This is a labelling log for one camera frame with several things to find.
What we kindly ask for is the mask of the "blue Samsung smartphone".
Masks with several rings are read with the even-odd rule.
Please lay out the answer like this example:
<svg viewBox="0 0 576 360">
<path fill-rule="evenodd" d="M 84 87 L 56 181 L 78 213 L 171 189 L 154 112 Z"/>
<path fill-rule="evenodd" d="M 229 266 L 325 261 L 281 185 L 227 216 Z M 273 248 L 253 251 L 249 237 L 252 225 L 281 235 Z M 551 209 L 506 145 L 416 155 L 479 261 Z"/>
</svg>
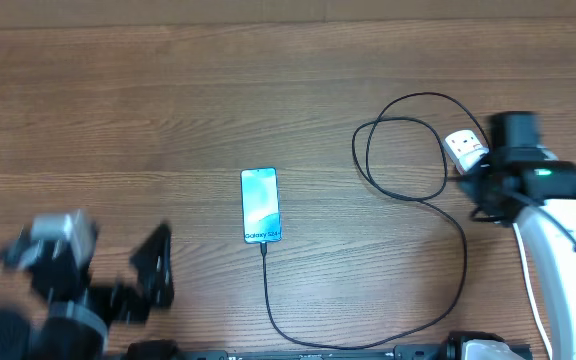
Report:
<svg viewBox="0 0 576 360">
<path fill-rule="evenodd" d="M 242 170 L 240 184 L 244 241 L 279 242 L 282 223 L 277 170 L 273 167 Z"/>
</svg>

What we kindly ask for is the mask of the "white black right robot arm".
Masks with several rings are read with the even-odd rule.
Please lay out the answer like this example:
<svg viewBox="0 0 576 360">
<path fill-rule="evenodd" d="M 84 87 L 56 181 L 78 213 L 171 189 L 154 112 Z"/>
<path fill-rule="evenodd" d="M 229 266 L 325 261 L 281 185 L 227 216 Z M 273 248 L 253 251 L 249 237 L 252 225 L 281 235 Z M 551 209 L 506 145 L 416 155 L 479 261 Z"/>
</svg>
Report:
<svg viewBox="0 0 576 360">
<path fill-rule="evenodd" d="M 532 255 L 555 359 L 576 359 L 576 165 L 542 145 L 532 112 L 489 119 L 488 151 L 460 179 L 486 214 L 517 228 Z"/>
</svg>

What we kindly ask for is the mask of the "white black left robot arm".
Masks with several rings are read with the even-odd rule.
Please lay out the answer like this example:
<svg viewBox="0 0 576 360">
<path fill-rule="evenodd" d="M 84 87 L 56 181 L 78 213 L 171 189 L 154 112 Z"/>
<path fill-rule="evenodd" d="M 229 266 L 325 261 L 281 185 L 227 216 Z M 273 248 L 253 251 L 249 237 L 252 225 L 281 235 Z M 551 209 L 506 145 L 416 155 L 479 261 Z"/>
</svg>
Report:
<svg viewBox="0 0 576 360">
<path fill-rule="evenodd" d="M 130 258 L 137 271 L 135 286 L 93 285 L 90 257 L 79 265 L 63 237 L 22 231 L 1 257 L 13 267 L 31 254 L 22 270 L 48 305 L 48 317 L 34 329 L 17 309 L 0 307 L 0 359 L 101 359 L 113 323 L 143 324 L 152 309 L 171 307 L 171 243 L 171 228 L 163 222 Z"/>
</svg>

